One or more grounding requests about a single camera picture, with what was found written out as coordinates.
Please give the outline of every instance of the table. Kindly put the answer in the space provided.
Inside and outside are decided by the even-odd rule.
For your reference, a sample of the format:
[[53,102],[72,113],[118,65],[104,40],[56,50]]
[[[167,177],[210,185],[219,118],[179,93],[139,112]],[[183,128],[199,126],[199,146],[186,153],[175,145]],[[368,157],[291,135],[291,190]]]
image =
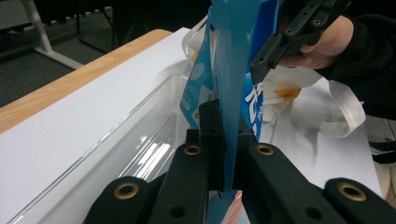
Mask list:
[[[0,223],[32,205],[29,203],[37,195],[171,74],[190,72],[191,65],[181,49],[181,40],[188,31],[152,31],[0,108]],[[305,97],[295,104],[306,99],[309,102],[309,96],[322,90],[323,84],[304,91]],[[281,117],[279,123],[284,127],[292,124],[287,114]],[[335,176],[354,177],[380,194],[368,144],[362,141],[362,128],[342,141],[319,134],[318,142],[322,144],[319,149],[314,148],[316,154],[311,148],[287,146],[289,131],[276,126],[274,143],[285,149],[309,181],[322,186]],[[347,156],[340,154],[343,147],[347,147]]]

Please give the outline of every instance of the human hand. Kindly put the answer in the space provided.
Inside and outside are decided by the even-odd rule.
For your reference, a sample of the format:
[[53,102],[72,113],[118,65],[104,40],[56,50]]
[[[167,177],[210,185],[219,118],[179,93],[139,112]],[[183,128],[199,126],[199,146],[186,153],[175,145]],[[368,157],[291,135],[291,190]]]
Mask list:
[[353,23],[344,16],[338,17],[322,34],[314,46],[301,45],[302,55],[284,56],[279,65],[286,67],[302,66],[312,69],[332,65],[347,48],[353,35]]

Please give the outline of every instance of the black sleeve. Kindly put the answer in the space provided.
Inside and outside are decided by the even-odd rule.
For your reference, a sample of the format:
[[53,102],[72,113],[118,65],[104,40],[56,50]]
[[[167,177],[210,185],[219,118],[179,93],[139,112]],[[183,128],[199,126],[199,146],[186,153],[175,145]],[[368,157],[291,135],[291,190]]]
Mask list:
[[396,20],[381,15],[351,19],[354,34],[336,63],[317,70],[347,84],[368,115],[396,119]]

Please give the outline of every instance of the transparent bin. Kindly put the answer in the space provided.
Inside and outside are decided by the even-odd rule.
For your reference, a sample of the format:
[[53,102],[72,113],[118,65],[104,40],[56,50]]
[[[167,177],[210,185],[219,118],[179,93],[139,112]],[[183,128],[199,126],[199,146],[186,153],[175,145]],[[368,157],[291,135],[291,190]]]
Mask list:
[[178,107],[186,82],[171,75],[9,223],[80,224],[112,180],[166,172],[189,127]]

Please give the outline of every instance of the wooden table edge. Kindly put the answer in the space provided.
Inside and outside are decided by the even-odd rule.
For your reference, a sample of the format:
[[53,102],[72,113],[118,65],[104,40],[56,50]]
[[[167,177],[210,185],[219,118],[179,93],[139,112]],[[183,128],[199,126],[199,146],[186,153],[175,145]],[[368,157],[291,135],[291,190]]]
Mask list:
[[115,49],[101,58],[73,71],[50,84],[0,108],[0,133],[4,133],[34,114],[78,90],[105,72],[113,69],[136,54],[153,46],[172,34],[153,30],[130,43]]

